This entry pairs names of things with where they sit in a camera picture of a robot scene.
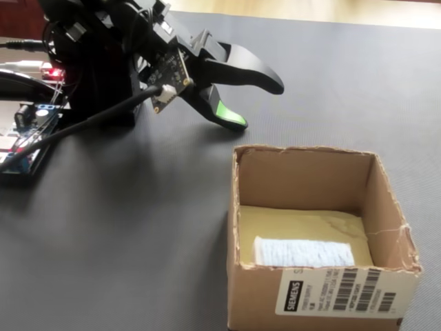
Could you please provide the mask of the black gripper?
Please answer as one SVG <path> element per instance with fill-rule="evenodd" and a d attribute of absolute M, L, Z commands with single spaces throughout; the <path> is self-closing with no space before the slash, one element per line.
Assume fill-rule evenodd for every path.
<path fill-rule="evenodd" d="M 256 86 L 276 95 L 285 91 L 278 74 L 247 48 L 218 43 L 206 29 L 196 36 L 191 35 L 171 14 L 170 4 L 164 1 L 155 1 L 152 9 L 152 48 L 163 54 L 176 48 L 183 53 L 187 71 L 196 86 L 186 88 L 180 98 L 208 121 L 232 132 L 243 132 L 248 128 L 244 117 L 225 106 L 213 83 Z M 227 59 L 224 61 L 221 61 L 221 46 L 227 51 Z"/>

